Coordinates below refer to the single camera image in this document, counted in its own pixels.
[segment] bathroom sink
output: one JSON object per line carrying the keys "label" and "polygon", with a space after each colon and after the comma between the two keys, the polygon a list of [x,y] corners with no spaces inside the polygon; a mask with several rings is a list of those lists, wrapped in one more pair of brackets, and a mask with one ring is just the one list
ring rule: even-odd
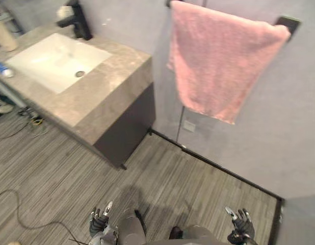
{"label": "bathroom sink", "polygon": [[110,53],[54,33],[7,63],[55,93],[61,93],[86,76]]}

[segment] black towel rack bracket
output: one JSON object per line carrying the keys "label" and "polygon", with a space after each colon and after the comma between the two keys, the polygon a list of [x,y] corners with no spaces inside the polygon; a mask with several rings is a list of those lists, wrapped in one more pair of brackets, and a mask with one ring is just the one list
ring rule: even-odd
{"label": "black towel rack bracket", "polygon": [[170,6],[171,1],[172,1],[172,0],[166,0],[166,6],[167,6],[168,8],[171,7],[171,6]]}
{"label": "black towel rack bracket", "polygon": [[301,21],[292,17],[287,16],[281,16],[278,18],[278,20],[275,22],[275,25],[283,25],[286,26],[291,33],[290,38],[288,39],[288,42],[291,40],[293,34],[295,33],[298,26],[301,24]]}

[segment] sink drain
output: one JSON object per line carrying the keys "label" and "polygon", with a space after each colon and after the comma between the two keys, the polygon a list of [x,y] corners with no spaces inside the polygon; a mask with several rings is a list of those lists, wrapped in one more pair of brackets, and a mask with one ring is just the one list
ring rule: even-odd
{"label": "sink drain", "polygon": [[83,70],[80,70],[78,72],[75,73],[75,77],[80,78],[82,76],[84,76],[85,72]]}

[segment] gray vinyl floor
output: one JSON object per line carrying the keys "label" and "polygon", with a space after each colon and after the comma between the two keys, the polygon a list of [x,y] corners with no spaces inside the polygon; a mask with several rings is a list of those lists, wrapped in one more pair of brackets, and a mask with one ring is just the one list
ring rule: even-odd
{"label": "gray vinyl floor", "polygon": [[[22,127],[15,113],[0,118],[0,136]],[[182,152],[162,138],[146,136],[126,163],[115,170],[74,139],[47,124],[38,137],[25,128],[0,140],[0,192],[18,190],[21,219],[28,226],[62,221],[77,239],[89,242],[88,214],[114,201],[111,224],[131,199],[139,203],[147,240],[165,239],[178,225],[198,224],[226,242],[231,232],[225,206],[245,207],[253,218],[256,241],[267,244],[276,200],[226,173]],[[0,197],[0,245],[76,244],[60,226],[23,229],[16,220],[12,194]]]}

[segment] black faucet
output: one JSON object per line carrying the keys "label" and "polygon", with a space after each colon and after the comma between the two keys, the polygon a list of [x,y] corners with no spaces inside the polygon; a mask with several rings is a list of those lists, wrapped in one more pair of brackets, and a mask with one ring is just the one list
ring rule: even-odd
{"label": "black faucet", "polygon": [[91,34],[90,28],[87,25],[85,15],[78,0],[70,0],[66,3],[66,6],[72,7],[74,15],[59,20],[57,25],[60,27],[74,25],[74,33],[76,38],[82,37],[85,40],[90,40],[93,36]]}

